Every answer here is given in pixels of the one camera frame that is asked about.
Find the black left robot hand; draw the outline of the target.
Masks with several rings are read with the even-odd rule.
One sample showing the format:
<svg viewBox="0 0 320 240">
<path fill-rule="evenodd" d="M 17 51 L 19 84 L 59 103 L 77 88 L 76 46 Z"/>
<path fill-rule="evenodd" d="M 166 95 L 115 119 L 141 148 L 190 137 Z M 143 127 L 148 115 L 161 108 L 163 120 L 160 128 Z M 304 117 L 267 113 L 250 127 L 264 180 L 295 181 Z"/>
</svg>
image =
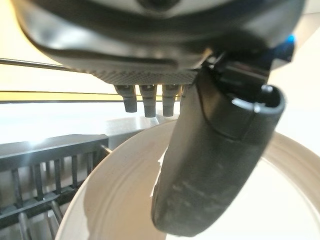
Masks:
<svg viewBox="0 0 320 240">
<path fill-rule="evenodd" d="M 231 205 L 285 109 L 268 85 L 292 60 L 303 0 L 14 0 L 27 39 L 54 61 L 100 78 L 146 117 L 180 114 L 154 188 L 151 219 L 193 237 Z"/>
</svg>

